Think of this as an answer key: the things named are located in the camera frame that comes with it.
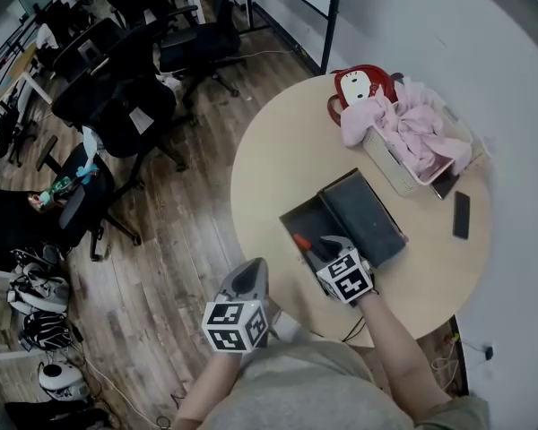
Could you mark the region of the black box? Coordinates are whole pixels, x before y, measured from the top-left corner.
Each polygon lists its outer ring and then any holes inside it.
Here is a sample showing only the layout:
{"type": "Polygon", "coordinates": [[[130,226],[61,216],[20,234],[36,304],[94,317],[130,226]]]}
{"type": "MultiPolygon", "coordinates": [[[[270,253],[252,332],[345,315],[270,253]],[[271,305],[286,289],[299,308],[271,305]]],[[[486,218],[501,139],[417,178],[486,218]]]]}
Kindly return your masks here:
{"type": "Polygon", "coordinates": [[[293,238],[295,233],[320,247],[319,238],[349,238],[360,256],[375,269],[395,258],[407,238],[358,169],[344,174],[314,196],[281,215],[293,238]]]}

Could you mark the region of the person's grey shirt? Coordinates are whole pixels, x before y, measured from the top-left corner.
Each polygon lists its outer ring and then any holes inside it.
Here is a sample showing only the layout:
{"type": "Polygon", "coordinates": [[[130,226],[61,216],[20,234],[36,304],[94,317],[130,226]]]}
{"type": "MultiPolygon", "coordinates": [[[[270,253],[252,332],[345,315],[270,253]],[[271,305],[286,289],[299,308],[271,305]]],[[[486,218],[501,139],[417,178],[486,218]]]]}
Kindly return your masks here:
{"type": "Polygon", "coordinates": [[[461,397],[414,422],[364,360],[332,341],[275,343],[248,355],[201,430],[488,430],[484,400],[461,397]]]}

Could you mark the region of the person's right forearm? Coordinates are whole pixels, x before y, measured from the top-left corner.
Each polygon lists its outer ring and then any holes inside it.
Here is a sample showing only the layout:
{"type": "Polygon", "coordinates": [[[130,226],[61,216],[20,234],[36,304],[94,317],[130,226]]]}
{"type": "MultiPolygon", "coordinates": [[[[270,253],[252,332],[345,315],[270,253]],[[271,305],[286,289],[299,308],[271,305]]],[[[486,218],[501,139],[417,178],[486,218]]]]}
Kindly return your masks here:
{"type": "Polygon", "coordinates": [[[419,421],[436,406],[451,401],[438,385],[421,347],[382,297],[370,291],[359,299],[358,306],[396,404],[419,421]]]}

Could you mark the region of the black office chair with label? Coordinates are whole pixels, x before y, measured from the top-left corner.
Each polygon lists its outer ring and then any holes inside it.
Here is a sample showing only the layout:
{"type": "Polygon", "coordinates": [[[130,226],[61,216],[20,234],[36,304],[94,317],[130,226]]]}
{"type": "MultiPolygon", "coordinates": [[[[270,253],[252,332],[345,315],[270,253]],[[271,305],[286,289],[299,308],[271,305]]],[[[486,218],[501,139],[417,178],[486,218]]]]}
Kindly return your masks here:
{"type": "Polygon", "coordinates": [[[142,26],[129,31],[111,47],[104,61],[80,73],[54,101],[58,118],[91,129],[106,152],[115,158],[144,156],[159,148],[187,169],[181,154],[168,148],[162,137],[189,122],[176,115],[174,92],[157,78],[152,58],[152,38],[142,26]]]}

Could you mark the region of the red cartoon bag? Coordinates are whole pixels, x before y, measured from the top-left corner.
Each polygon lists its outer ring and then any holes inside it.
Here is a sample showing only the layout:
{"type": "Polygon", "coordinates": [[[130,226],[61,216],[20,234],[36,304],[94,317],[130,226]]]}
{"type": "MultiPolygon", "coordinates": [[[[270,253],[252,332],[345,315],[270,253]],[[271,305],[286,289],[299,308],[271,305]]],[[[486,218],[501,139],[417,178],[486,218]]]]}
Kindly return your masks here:
{"type": "Polygon", "coordinates": [[[379,90],[392,102],[397,101],[395,79],[382,68],[372,64],[359,64],[344,70],[333,71],[335,94],[327,101],[332,120],[341,125],[341,113],[362,99],[374,96],[379,90]]]}

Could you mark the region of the green and pink small object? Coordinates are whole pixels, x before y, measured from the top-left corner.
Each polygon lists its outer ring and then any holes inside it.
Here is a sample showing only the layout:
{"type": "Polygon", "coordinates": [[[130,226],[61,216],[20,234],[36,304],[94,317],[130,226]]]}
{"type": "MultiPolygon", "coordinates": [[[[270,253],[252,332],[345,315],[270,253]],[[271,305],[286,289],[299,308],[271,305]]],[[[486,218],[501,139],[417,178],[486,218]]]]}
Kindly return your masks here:
{"type": "Polygon", "coordinates": [[[68,176],[52,184],[47,190],[41,193],[29,195],[30,206],[37,211],[46,211],[54,207],[62,207],[75,191],[79,182],[76,178],[68,176]]]}

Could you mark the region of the black bag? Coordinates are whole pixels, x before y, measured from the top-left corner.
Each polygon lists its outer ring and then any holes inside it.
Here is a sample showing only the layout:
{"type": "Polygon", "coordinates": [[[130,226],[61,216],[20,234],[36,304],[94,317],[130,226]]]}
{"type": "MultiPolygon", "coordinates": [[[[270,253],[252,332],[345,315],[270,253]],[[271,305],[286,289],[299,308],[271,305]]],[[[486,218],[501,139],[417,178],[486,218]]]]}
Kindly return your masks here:
{"type": "Polygon", "coordinates": [[[78,401],[7,402],[8,417],[17,430],[101,430],[112,428],[108,413],[78,401]]]}

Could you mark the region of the grey smartphone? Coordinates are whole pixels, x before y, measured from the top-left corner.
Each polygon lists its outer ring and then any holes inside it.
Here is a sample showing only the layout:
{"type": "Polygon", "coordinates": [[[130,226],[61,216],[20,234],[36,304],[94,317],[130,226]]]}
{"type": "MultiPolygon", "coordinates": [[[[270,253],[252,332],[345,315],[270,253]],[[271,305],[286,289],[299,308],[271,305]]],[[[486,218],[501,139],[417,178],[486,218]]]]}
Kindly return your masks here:
{"type": "Polygon", "coordinates": [[[447,170],[440,174],[431,183],[430,187],[440,200],[444,200],[451,192],[458,179],[459,175],[454,175],[450,170],[447,170]]]}

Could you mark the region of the white blue plastic bag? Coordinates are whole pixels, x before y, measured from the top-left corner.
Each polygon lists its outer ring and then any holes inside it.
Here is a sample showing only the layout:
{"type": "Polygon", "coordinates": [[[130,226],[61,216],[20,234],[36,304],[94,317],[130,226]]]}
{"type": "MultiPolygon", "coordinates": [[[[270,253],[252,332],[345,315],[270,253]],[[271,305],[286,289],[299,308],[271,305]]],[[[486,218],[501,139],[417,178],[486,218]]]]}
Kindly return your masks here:
{"type": "Polygon", "coordinates": [[[87,185],[93,177],[99,174],[99,167],[94,163],[98,155],[98,142],[91,128],[82,128],[82,144],[86,160],[77,168],[76,176],[83,185],[87,185]]]}

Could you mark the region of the black office chair with headrest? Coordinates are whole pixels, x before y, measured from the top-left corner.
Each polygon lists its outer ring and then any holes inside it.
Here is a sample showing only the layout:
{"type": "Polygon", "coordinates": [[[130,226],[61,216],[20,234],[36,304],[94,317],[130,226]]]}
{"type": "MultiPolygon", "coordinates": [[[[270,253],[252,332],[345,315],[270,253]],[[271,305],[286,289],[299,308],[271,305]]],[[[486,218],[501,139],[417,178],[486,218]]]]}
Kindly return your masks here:
{"type": "Polygon", "coordinates": [[[232,19],[233,3],[214,0],[215,21],[197,24],[169,34],[160,44],[160,71],[192,78],[182,102],[187,109],[193,106],[191,96],[197,86],[212,78],[231,96],[239,91],[219,74],[222,67],[239,64],[241,37],[232,19]]]}

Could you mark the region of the black smartphone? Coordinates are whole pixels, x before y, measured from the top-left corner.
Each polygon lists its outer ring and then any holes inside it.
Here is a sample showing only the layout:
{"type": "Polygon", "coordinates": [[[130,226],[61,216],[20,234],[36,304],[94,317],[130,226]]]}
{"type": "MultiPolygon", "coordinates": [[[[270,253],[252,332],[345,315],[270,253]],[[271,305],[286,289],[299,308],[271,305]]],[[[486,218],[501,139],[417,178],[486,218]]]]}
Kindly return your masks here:
{"type": "Polygon", "coordinates": [[[465,193],[455,192],[453,231],[454,237],[467,240],[470,228],[471,199],[465,193]]]}

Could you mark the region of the pink cloth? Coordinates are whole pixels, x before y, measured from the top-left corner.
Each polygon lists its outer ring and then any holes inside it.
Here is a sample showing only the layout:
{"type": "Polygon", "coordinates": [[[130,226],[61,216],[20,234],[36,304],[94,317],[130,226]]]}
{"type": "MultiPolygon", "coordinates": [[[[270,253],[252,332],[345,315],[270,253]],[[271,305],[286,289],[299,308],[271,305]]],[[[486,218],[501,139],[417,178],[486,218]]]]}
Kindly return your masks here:
{"type": "Polygon", "coordinates": [[[348,106],[340,114],[343,143],[354,147],[374,129],[394,148],[397,157],[421,181],[450,162],[456,175],[469,163],[472,145],[445,136],[445,122],[437,113],[437,94],[421,82],[404,77],[395,84],[397,101],[379,89],[375,95],[348,106]]]}

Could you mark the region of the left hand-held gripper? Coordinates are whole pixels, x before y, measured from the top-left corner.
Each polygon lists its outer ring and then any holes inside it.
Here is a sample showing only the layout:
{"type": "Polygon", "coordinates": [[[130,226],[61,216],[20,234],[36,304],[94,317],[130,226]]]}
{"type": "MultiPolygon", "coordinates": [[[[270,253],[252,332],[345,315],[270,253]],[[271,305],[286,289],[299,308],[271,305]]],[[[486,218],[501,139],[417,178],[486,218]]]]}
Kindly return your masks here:
{"type": "Polygon", "coordinates": [[[215,352],[248,354],[267,345],[268,267],[257,257],[244,262],[222,281],[206,304],[202,330],[215,352]]]}

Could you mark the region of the black metal railing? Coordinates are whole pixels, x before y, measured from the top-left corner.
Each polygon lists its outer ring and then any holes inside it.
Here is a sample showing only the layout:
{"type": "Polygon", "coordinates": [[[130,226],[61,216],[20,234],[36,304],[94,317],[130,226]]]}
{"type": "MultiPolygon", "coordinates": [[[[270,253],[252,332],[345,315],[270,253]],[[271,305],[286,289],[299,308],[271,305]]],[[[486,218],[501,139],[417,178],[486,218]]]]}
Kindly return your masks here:
{"type": "Polygon", "coordinates": [[[0,87],[5,85],[5,78],[14,60],[36,39],[37,30],[35,16],[26,16],[0,46],[0,87]]]}

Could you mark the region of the round wooden table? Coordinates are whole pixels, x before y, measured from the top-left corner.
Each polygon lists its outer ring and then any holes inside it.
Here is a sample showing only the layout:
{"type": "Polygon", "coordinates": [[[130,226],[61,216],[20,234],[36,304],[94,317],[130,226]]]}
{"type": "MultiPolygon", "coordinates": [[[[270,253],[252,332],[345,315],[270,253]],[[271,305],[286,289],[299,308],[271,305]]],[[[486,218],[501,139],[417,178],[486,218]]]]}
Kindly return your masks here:
{"type": "Polygon", "coordinates": [[[457,314],[477,286],[490,249],[490,197],[471,170],[456,183],[471,199],[469,237],[453,236],[454,199],[428,187],[402,197],[362,149],[343,145],[326,102],[332,75],[299,82],[268,102],[248,126],[234,160],[230,202],[247,258],[264,258],[271,298],[329,339],[344,339],[360,312],[327,297],[282,224],[291,211],[352,169],[369,182],[407,236],[405,249],[375,274],[375,285],[415,338],[457,314]]]}

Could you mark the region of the person's left forearm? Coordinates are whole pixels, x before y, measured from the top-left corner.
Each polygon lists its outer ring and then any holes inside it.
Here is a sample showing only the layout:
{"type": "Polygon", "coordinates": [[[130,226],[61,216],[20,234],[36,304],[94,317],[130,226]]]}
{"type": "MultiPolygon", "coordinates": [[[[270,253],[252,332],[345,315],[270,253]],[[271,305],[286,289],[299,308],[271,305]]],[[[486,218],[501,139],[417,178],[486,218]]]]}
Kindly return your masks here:
{"type": "Polygon", "coordinates": [[[183,399],[172,430],[196,430],[232,390],[241,353],[214,353],[183,399]]]}

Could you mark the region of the black white striped helmet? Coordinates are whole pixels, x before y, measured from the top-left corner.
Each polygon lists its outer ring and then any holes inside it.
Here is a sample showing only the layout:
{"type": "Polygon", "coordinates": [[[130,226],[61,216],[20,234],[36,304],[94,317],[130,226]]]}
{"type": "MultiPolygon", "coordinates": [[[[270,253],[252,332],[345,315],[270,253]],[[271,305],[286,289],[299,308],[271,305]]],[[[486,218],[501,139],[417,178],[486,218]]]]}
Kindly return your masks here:
{"type": "Polygon", "coordinates": [[[26,315],[19,339],[27,350],[38,348],[47,352],[67,348],[72,343],[65,314],[47,311],[26,315]]]}

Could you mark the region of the wooden desk with white legs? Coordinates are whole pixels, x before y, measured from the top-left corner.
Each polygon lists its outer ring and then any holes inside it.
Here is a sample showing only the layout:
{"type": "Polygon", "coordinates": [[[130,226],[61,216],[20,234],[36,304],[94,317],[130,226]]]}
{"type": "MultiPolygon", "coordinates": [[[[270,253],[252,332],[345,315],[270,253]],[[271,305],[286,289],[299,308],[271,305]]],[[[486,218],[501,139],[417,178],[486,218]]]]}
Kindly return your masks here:
{"type": "Polygon", "coordinates": [[[52,104],[53,99],[42,89],[42,87],[32,78],[32,75],[30,74],[31,61],[34,60],[36,52],[36,43],[31,42],[29,46],[14,60],[12,67],[5,77],[5,84],[0,89],[0,108],[2,107],[2,101],[7,98],[12,89],[20,80],[25,80],[46,103],[49,105],[52,104]]]}

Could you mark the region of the white plastic basket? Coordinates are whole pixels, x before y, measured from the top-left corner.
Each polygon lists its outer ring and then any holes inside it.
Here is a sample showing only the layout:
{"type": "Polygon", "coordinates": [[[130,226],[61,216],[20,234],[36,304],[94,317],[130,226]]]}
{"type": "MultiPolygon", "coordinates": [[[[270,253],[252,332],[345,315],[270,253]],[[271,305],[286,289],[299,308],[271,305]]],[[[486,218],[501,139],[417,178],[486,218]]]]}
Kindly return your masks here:
{"type": "MultiPolygon", "coordinates": [[[[489,156],[482,142],[473,134],[466,123],[459,118],[448,104],[436,93],[433,94],[432,108],[442,120],[442,134],[446,138],[457,139],[471,145],[472,154],[464,168],[467,171],[477,161],[489,156]]],[[[454,166],[451,159],[443,159],[427,175],[417,176],[397,154],[395,147],[374,127],[369,128],[362,142],[364,151],[376,163],[391,186],[402,197],[406,197],[422,186],[431,185],[443,173],[450,172],[454,166]]]]}

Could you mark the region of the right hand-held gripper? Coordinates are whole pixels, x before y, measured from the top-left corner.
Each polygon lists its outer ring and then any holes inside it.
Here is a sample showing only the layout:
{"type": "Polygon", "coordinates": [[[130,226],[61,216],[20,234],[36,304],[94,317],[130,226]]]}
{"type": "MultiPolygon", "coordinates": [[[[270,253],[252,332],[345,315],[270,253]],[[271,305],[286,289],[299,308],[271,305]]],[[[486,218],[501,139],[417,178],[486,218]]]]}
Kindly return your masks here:
{"type": "Polygon", "coordinates": [[[319,245],[316,253],[310,250],[310,262],[329,296],[355,305],[374,289],[370,264],[349,238],[322,236],[319,245]]]}

